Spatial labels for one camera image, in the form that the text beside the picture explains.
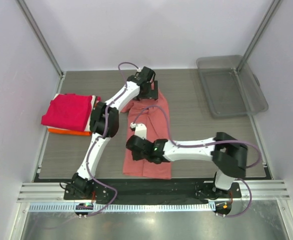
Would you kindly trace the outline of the salmon pink t shirt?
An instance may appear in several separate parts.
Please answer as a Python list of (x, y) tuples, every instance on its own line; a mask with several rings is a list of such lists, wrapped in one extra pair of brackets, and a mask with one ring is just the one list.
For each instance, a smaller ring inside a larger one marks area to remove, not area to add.
[[(150, 142), (157, 139), (168, 139), (168, 123), (170, 117), (169, 104), (165, 96), (158, 91), (158, 99), (131, 100), (122, 110), (127, 115), (127, 139), (134, 131), (130, 124), (137, 118), (137, 123), (146, 125), (147, 137)], [(145, 177), (153, 179), (171, 179), (172, 166), (169, 162), (155, 164), (145, 159), (135, 161), (130, 150), (125, 150), (122, 172), (126, 176)]]

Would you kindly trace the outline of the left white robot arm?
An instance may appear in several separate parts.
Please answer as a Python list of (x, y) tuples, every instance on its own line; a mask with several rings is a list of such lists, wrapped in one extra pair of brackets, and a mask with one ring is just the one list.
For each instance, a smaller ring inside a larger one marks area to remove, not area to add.
[(156, 73), (149, 67), (137, 68), (124, 86), (107, 101), (99, 101), (90, 114), (91, 142), (85, 157), (64, 187), (64, 200), (87, 200), (93, 197), (96, 169), (107, 144), (119, 130), (119, 113), (133, 99), (158, 99)]

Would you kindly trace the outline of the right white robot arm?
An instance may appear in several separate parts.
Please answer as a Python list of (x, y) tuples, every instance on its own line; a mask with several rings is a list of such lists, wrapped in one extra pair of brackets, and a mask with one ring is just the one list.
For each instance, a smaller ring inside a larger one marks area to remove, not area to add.
[(235, 179), (246, 176), (248, 147), (235, 143), (235, 138), (224, 132), (203, 140), (176, 141), (156, 139), (151, 142), (146, 138), (132, 135), (126, 142), (134, 161), (147, 160), (153, 164), (171, 163), (182, 160), (208, 161), (218, 170), (211, 185), (196, 190), (200, 199), (216, 200), (230, 197)]

